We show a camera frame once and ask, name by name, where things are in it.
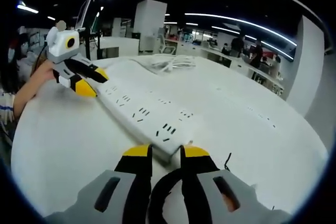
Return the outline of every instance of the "ceiling light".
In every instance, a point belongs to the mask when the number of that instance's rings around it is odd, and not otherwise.
[[[220,28],[220,27],[217,27],[217,26],[212,26],[212,28],[216,28],[216,29],[220,29],[220,30],[224,30],[224,31],[230,31],[231,33],[234,33],[234,34],[240,34],[237,31],[232,31],[232,30],[225,29],[225,28]]]
[[[290,55],[286,54],[285,52],[281,51],[280,49],[278,49],[278,48],[276,48],[276,47],[270,45],[269,43],[266,43],[266,42],[264,42],[264,41],[262,41],[261,43],[263,43],[263,44],[265,44],[266,46],[269,46],[269,47],[271,47],[271,48],[277,50],[278,52],[282,53],[283,55],[286,55],[289,59],[294,60],[294,58],[293,58],[292,56],[290,56]]]
[[[206,17],[214,17],[214,18],[225,18],[225,19],[230,19],[230,20],[234,20],[234,21],[242,22],[242,23],[245,23],[245,24],[248,24],[248,25],[252,25],[252,26],[261,28],[261,29],[263,29],[263,30],[269,31],[270,33],[275,34],[275,35],[281,37],[282,39],[288,41],[289,43],[292,43],[294,46],[297,46],[296,43],[294,43],[294,42],[291,41],[290,39],[286,38],[285,36],[283,36],[283,35],[281,35],[281,34],[275,32],[275,31],[272,31],[272,30],[270,30],[270,29],[268,29],[268,28],[266,28],[266,27],[259,26],[259,25],[257,25],[257,24],[254,24],[254,23],[251,23],[251,22],[242,20],[242,19],[238,19],[238,18],[230,18],[230,17],[219,16],[219,15],[213,15],[213,14],[202,14],[202,13],[185,13],[185,15],[188,15],[188,16],[206,16]]]
[[[32,12],[32,13],[38,13],[38,10],[34,10],[34,9],[29,8],[27,6],[24,6],[24,5],[18,5],[17,8],[19,8],[21,10],[27,10],[27,11]]]
[[[252,37],[252,36],[245,35],[245,37],[246,37],[246,38],[250,38],[250,39],[257,40],[257,38],[255,38],[255,37]]]

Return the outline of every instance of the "white power strip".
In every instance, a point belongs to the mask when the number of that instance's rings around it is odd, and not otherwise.
[[[130,77],[134,68],[141,80]],[[152,144],[154,154],[170,162],[179,147],[192,140],[195,115],[149,90],[143,79],[153,74],[134,61],[112,65],[106,73],[110,80],[98,88],[98,98],[140,143]]]

